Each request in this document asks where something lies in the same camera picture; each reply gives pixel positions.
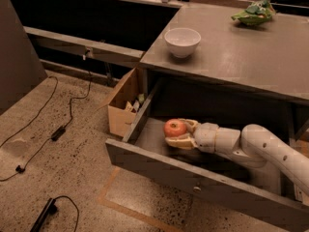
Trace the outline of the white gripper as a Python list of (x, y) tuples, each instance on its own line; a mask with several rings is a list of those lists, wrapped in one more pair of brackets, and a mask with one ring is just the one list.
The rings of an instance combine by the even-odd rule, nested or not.
[(165, 142), (174, 148), (192, 150), (197, 147), (202, 152), (213, 154), (219, 126), (212, 123), (200, 125), (198, 121), (191, 119), (181, 118), (181, 121), (186, 125), (187, 131), (193, 133), (194, 138), (189, 133), (185, 133), (176, 137), (166, 137)]

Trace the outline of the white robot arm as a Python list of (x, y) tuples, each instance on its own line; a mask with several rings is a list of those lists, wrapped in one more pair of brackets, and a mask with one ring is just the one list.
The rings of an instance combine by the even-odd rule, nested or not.
[(233, 130), (196, 120), (170, 119), (163, 131), (165, 142), (173, 148), (198, 149), (253, 168), (269, 161), (309, 194), (309, 159), (262, 126), (250, 124)]

